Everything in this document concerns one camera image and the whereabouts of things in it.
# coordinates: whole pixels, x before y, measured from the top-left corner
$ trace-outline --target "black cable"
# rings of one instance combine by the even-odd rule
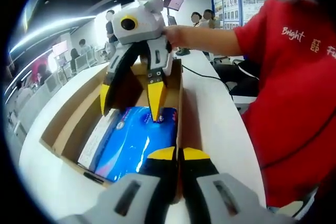
[[[322,132],[323,130],[328,126],[328,124],[331,122],[332,118],[335,116],[336,114],[336,108],[334,108],[334,110],[332,111],[331,115],[327,118],[327,120],[322,124],[322,126],[317,130],[317,132],[311,137],[309,138],[304,144],[302,144],[300,147],[298,147],[296,150],[288,153],[286,156],[283,156],[275,161],[272,161],[262,167],[260,167],[261,170],[263,169],[267,169],[270,168],[271,166],[277,165],[289,158],[291,158],[292,156],[294,156],[295,154],[297,154],[299,151],[301,151],[303,148],[307,147],[311,142],[313,142]]]
[[[227,91],[228,91],[229,94],[230,94],[230,89],[229,89],[228,85],[227,85],[224,81],[222,81],[220,78],[213,77],[213,76],[204,76],[203,74],[197,73],[197,72],[195,72],[194,70],[191,70],[190,68],[187,68],[185,65],[182,65],[182,67],[184,67],[185,69],[189,70],[190,72],[192,72],[192,73],[194,73],[194,74],[196,74],[196,75],[198,75],[198,76],[206,77],[206,78],[211,78],[211,79],[215,79],[215,80],[219,80],[219,81],[221,81],[221,82],[226,86]]]
[[[216,80],[219,80],[221,81],[222,83],[224,83],[220,78],[217,78],[217,77],[213,77],[213,76],[204,76],[203,74],[200,74],[200,73],[197,73],[189,68],[187,68],[186,66],[182,65],[182,67],[184,67],[185,69],[189,70],[190,72],[198,75],[198,76],[201,76],[201,77],[207,77],[207,78],[212,78],[212,79],[216,79]],[[226,83],[224,83],[224,85],[226,86],[227,90],[230,91],[229,87],[227,86]],[[294,156],[295,154],[297,154],[299,151],[301,151],[302,149],[304,149],[305,147],[307,147],[311,142],[313,142],[322,132],[323,130],[329,125],[329,123],[331,122],[332,118],[335,116],[336,114],[336,108],[334,108],[334,110],[332,111],[331,115],[327,118],[327,120],[323,123],[323,125],[317,130],[317,132],[311,137],[309,138],[304,144],[302,144],[300,147],[298,147],[296,150],[288,153],[286,156],[283,156],[275,161],[272,161],[262,167],[260,167],[261,170],[263,169],[267,169],[267,168],[270,168],[274,165],[277,165],[289,158],[291,158],[292,156]]]

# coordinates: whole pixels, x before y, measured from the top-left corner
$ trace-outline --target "ceiling light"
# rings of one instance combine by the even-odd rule
[[[25,38],[23,38],[18,44],[16,44],[10,51],[9,53],[11,54],[14,52],[18,47],[22,46],[23,44],[27,43],[28,41],[32,40],[33,38],[37,37],[38,35],[50,30],[54,29],[58,26],[63,26],[75,21],[79,20],[84,20],[84,19],[92,19],[95,18],[96,16],[86,16],[86,17],[78,17],[78,18],[67,18],[67,19],[62,19],[58,20],[56,22],[51,23],[50,25],[44,26],[41,29],[36,30],[33,33],[28,34]]]
[[[8,85],[6,91],[5,91],[5,94],[7,93],[7,91],[12,87],[12,85],[16,82],[16,80],[19,78],[19,76],[27,69],[29,68],[29,66],[31,64],[33,64],[37,59],[41,58],[43,55],[45,55],[46,53],[52,51],[52,48],[50,48],[49,50],[45,51],[43,54],[37,56],[34,60],[32,60],[27,66],[25,66],[21,71],[20,73],[17,74],[17,76],[11,81],[11,83]]]
[[[28,75],[30,75],[31,73],[32,71],[30,70],[28,73],[26,73],[25,76],[22,77],[21,81],[24,81],[28,77]]]

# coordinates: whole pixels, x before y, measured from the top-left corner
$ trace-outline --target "poster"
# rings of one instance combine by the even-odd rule
[[[247,23],[260,8],[266,0],[243,0],[243,23]]]
[[[232,29],[235,29],[238,26],[239,26],[238,21],[236,21],[236,22],[225,22],[224,23],[224,29],[225,30],[232,30]]]
[[[224,22],[240,20],[239,0],[223,0]]]
[[[215,16],[223,22],[223,1],[215,3]]]

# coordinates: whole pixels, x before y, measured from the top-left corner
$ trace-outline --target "robot eye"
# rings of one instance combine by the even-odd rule
[[[138,26],[138,21],[134,17],[131,17],[131,16],[126,16],[121,21],[121,27],[127,31],[136,29],[137,26]]]

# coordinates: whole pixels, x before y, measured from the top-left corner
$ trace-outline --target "robot ear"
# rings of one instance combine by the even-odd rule
[[[163,0],[137,0],[140,5],[143,5],[148,11],[160,13],[163,10]]]

